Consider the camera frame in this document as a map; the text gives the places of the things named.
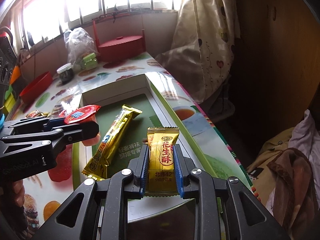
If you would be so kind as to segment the person's left hand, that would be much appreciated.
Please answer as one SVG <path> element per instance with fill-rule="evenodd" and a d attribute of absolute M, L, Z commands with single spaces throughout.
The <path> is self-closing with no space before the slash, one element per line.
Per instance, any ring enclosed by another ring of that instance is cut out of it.
<path fill-rule="evenodd" d="M 12 183 L 9 183 L 9 197 L 11 201 L 18 207 L 22 207 L 24 205 L 24 195 L 25 188 L 23 185 L 23 180 L 18 180 Z"/>

